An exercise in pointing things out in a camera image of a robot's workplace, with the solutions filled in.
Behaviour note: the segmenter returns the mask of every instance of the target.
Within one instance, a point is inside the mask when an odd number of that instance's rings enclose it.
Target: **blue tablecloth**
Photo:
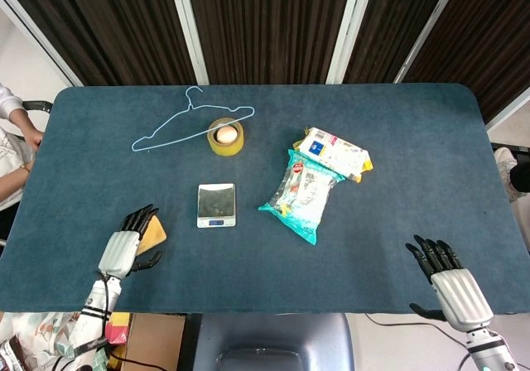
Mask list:
[[[404,244],[444,239],[495,312],[530,311],[530,259],[508,206],[473,94],[458,84],[211,86],[196,105],[252,105],[245,146],[216,156],[197,137],[134,153],[131,144],[187,106],[186,87],[61,92],[0,261],[0,309],[79,310],[123,217],[160,207],[168,240],[153,269],[128,277],[117,309],[150,312],[409,312],[437,307]],[[165,142],[226,113],[168,124]],[[374,170],[330,193],[312,246],[258,212],[287,149],[317,126],[369,150]],[[233,182],[235,228],[197,229],[201,183]]]

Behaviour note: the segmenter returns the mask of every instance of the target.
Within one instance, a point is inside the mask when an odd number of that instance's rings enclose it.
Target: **robotic hand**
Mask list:
[[[480,371],[518,371],[504,338],[489,330],[494,313],[453,249],[440,240],[435,243],[417,235],[414,239],[421,250],[409,243],[407,249],[434,288],[441,311],[427,311],[416,303],[410,304],[411,309],[426,319],[447,321],[455,330],[465,332],[465,347]]]
[[[50,366],[57,370],[92,370],[92,361],[97,349],[105,346],[105,325],[113,312],[114,305],[122,291],[120,281],[131,272],[155,266],[161,252],[155,253],[146,262],[136,262],[140,241],[147,230],[151,218],[158,212],[148,205],[125,217],[117,232],[107,243],[101,261],[101,278],[92,286],[92,291],[84,303],[79,319],[70,335],[70,343],[75,348],[75,358],[58,358]]]

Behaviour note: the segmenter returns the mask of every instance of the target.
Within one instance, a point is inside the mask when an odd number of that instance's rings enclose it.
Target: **teal plastic bag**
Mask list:
[[[280,187],[258,209],[272,212],[283,224],[315,245],[316,228],[330,190],[345,178],[294,150],[289,150],[289,156]]]

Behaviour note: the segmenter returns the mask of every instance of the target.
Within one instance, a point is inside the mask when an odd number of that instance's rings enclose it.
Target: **curtain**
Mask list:
[[[346,0],[191,0],[211,84],[324,83]]]
[[[173,0],[18,0],[85,85],[192,84]]]
[[[530,86],[528,0],[450,0],[405,81],[458,82],[485,122]]]
[[[438,0],[369,0],[345,83],[392,83]]]

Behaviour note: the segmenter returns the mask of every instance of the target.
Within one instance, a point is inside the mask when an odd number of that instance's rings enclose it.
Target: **light blue hanger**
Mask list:
[[[188,108],[186,110],[181,110],[180,112],[173,114],[160,127],[155,129],[155,131],[151,135],[149,135],[147,137],[141,137],[140,139],[137,139],[136,141],[134,141],[134,143],[131,145],[131,150],[133,152],[142,152],[144,150],[151,150],[151,149],[156,149],[157,147],[164,147],[164,146],[172,145],[174,143],[184,142],[184,141],[187,141],[188,139],[192,139],[193,137],[198,137],[199,135],[202,135],[203,133],[209,133],[210,131],[214,131],[214,130],[219,129],[221,127],[224,127],[226,125],[230,125],[230,124],[236,123],[237,121],[244,120],[245,118],[251,118],[256,113],[256,110],[254,110],[254,108],[252,106],[239,106],[237,108],[227,108],[226,106],[215,106],[213,104],[201,104],[201,106],[194,106],[193,103],[191,102],[190,96],[188,95],[188,92],[190,91],[190,89],[198,89],[200,92],[204,92],[201,88],[197,87],[196,85],[194,85],[193,87],[188,88],[185,91],[185,96],[188,98]],[[181,114],[188,113],[191,110],[198,110],[200,108],[221,108],[223,110],[228,110],[231,113],[235,113],[238,110],[245,108],[245,109],[251,110],[251,113],[246,115],[246,116],[244,116],[244,117],[238,118],[237,120],[231,121],[230,123],[220,124],[219,126],[217,126],[215,128],[206,129],[204,131],[201,131],[201,132],[198,132],[198,133],[194,133],[193,135],[190,135],[189,137],[183,137],[181,139],[177,139],[176,141],[162,143],[160,145],[154,145],[154,146],[149,146],[149,147],[141,147],[139,149],[135,148],[135,146],[138,143],[140,143],[141,141],[143,141],[145,139],[153,139],[155,137],[155,135],[157,135],[158,131],[160,131],[173,118],[176,118],[176,117],[180,116]]]

